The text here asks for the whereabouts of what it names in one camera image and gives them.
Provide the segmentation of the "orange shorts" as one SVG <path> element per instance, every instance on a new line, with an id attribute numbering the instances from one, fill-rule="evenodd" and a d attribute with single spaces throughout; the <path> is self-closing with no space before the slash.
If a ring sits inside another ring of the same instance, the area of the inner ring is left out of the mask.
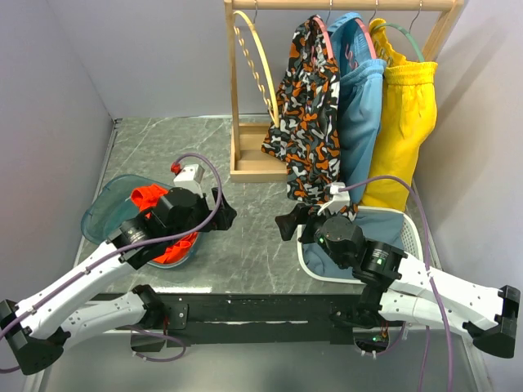
<path id="1" fill-rule="evenodd" d="M 152 184 L 135 188 L 131 192 L 131 200 L 139 209 L 144 211 L 149 207 L 155 207 L 159 199 L 168 193 L 168 190 L 160 185 Z M 199 233 L 189 234 L 178 240 L 174 245 L 167 247 L 164 254 L 154 258 L 150 263 L 158 267 L 173 267 L 185 261 L 199 238 Z"/>

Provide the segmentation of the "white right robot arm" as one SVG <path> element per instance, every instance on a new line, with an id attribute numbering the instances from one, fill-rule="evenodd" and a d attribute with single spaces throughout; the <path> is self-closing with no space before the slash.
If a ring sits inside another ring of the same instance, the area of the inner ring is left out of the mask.
<path id="1" fill-rule="evenodd" d="M 348 310 L 335 310 L 333 321 L 367 329 L 395 321 L 439 327 L 469 338 L 487 354 L 514 357 L 518 289 L 485 287 L 434 269 L 398 247 L 366 238 L 347 217 L 304 203 L 275 223 L 284 241 L 296 237 L 318 245 L 363 283 L 359 300 Z"/>

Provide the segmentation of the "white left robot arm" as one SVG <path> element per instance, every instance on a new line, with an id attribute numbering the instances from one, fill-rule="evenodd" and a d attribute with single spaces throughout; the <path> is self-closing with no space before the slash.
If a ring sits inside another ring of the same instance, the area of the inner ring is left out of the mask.
<path id="1" fill-rule="evenodd" d="M 50 367 L 73 345 L 119 327 L 146 329 L 164 322 L 166 310 L 149 285 L 105 304 L 86 307 L 102 289 L 163 255 L 194 232 L 228 230 L 237 216 L 222 191 L 204 195 L 175 187 L 124 221 L 84 262 L 39 293 L 1 303 L 1 336 L 16 358 L 15 371 L 32 375 Z"/>

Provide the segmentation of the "camouflage patterned shorts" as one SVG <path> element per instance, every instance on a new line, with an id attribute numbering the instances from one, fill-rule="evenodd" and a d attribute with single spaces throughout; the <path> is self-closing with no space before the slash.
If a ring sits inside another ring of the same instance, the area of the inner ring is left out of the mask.
<path id="1" fill-rule="evenodd" d="M 340 180 L 340 73 L 321 22 L 312 16 L 293 34 L 288 67 L 275 92 L 279 122 L 269 126 L 261 143 L 264 154 L 286 165 L 288 198 L 307 204 L 326 203 L 329 184 Z"/>

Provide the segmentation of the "light blue shorts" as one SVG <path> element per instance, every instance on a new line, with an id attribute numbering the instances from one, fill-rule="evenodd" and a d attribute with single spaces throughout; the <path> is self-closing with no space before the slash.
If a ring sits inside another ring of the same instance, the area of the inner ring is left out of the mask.
<path id="1" fill-rule="evenodd" d="M 337 132 L 341 146 L 340 181 L 367 180 L 381 128 L 382 86 L 387 67 L 377 57 L 359 14 L 346 13 L 328 27 L 340 73 Z"/>

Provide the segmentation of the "yellow shorts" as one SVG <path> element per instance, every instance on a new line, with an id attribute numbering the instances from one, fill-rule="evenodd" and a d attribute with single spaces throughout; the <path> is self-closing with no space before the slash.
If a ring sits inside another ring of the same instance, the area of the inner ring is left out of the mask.
<path id="1" fill-rule="evenodd" d="M 410 61 L 396 51 L 386 34 L 386 21 L 369 25 L 378 58 L 385 60 L 381 131 L 373 148 L 369 176 L 391 175 L 412 184 L 422 143 L 436 125 L 434 61 Z"/>

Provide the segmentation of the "pink hanger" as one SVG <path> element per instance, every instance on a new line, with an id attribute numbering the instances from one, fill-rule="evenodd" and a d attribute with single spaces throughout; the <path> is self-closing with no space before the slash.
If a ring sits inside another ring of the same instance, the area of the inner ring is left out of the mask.
<path id="1" fill-rule="evenodd" d="M 326 37 L 328 54 L 336 59 L 341 77 L 356 70 L 366 60 L 377 59 L 369 29 L 360 14 L 348 12 L 329 27 L 321 22 L 320 28 Z"/>

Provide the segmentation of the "green hanger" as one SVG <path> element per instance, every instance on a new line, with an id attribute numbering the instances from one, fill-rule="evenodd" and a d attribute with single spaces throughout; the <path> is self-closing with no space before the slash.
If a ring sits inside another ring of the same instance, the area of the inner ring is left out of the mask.
<path id="1" fill-rule="evenodd" d="M 421 13 L 421 10 L 422 10 L 422 2 L 419 3 L 418 11 L 417 11 L 415 17 L 411 20 L 408 29 L 406 29 L 405 27 L 403 27 L 399 24 L 395 24 L 395 23 L 384 22 L 381 24 L 373 24 L 373 21 L 375 20 L 375 15 L 376 15 L 376 13 L 373 13 L 372 16 L 369 18 L 369 33 L 370 33 L 371 38 L 373 38 L 376 33 L 379 33 L 379 32 L 385 33 L 385 30 L 387 27 L 395 29 L 396 31 L 400 32 L 405 37 L 405 39 L 409 42 L 418 61 L 420 63 L 425 62 L 426 61 L 425 56 L 422 53 L 422 50 L 420 49 L 417 41 L 414 39 L 413 35 L 411 34 L 413 24 L 418 19 L 419 15 Z"/>

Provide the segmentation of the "wooden clothes rack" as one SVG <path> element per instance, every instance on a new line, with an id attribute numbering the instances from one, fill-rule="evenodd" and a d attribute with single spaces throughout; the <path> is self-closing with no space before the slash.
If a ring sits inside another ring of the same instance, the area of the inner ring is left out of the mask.
<path id="1" fill-rule="evenodd" d="M 464 7 L 464 1 L 225 1 L 226 36 L 230 62 L 230 99 L 232 128 L 230 139 L 230 178 L 235 182 L 278 182 L 286 178 L 285 164 L 264 154 L 261 143 L 269 127 L 263 122 L 239 120 L 239 97 L 236 73 L 235 48 L 240 45 L 260 92 L 270 93 L 264 98 L 277 116 L 275 89 L 270 66 L 254 23 L 244 13 L 246 10 L 336 10 L 336 11 L 438 11 L 440 13 L 427 41 L 422 48 L 425 60 L 434 60 L 449 36 Z M 259 74 L 249 57 L 244 40 L 239 37 L 235 19 L 240 17 L 248 26 L 260 57 L 267 84 L 261 84 Z"/>

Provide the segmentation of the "grey-blue cloth in basket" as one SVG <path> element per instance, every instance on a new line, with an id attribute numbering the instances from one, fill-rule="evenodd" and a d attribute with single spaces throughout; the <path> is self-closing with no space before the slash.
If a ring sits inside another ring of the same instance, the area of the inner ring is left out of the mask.
<path id="1" fill-rule="evenodd" d="M 404 223 L 402 213 L 364 210 L 357 213 L 354 223 L 363 230 L 366 238 L 404 250 L 400 235 Z M 353 279 L 352 269 L 340 269 L 316 243 L 302 244 L 302 255 L 307 269 L 313 274 L 324 278 Z"/>

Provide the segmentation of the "teal plastic basin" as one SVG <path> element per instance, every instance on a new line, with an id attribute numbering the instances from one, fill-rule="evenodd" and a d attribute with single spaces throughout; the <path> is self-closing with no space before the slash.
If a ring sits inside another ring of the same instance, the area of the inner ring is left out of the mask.
<path id="1" fill-rule="evenodd" d="M 135 217 L 139 213 L 139 209 L 131 200 L 131 192 L 135 188 L 152 184 L 160 185 L 167 190 L 171 188 L 170 185 L 131 174 L 117 176 L 109 181 L 83 215 L 81 220 L 83 236 L 96 245 L 105 241 L 124 221 Z M 149 264 L 160 269 L 171 269 L 180 266 L 195 254 L 200 239 L 201 236 L 199 235 L 197 242 L 190 251 L 189 257 L 179 265 L 166 268 L 154 266 L 150 262 Z"/>

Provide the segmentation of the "white laundry basket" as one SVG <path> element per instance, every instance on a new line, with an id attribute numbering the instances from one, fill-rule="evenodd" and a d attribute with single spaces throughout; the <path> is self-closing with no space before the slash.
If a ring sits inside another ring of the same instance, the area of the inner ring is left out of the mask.
<path id="1" fill-rule="evenodd" d="M 416 225 L 414 224 L 413 220 L 409 216 L 407 216 L 403 212 L 400 212 L 400 211 L 397 211 L 394 209 L 390 209 L 390 208 L 382 208 L 382 207 L 360 207 L 358 212 L 362 212 L 364 210 L 391 211 L 391 212 L 402 213 L 403 217 L 404 217 L 404 223 L 403 223 L 403 227 L 401 229 L 400 235 L 401 235 L 401 241 L 404 245 L 404 251 L 413 256 L 416 256 L 419 260 L 423 261 L 422 241 L 420 240 L 420 236 L 419 236 Z M 303 255 L 302 255 L 302 244 L 299 241 L 297 241 L 297 257 L 298 257 L 299 264 L 302 267 L 302 269 L 313 279 L 323 281 L 323 282 L 328 282 L 328 283 L 342 283 L 342 284 L 356 284 L 356 285 L 363 284 L 360 280 L 358 280 L 354 277 L 353 277 L 353 279 L 348 279 L 348 280 L 343 280 L 343 279 L 339 279 L 339 278 L 324 278 L 324 277 L 320 277 L 320 276 L 310 272 L 304 263 Z"/>

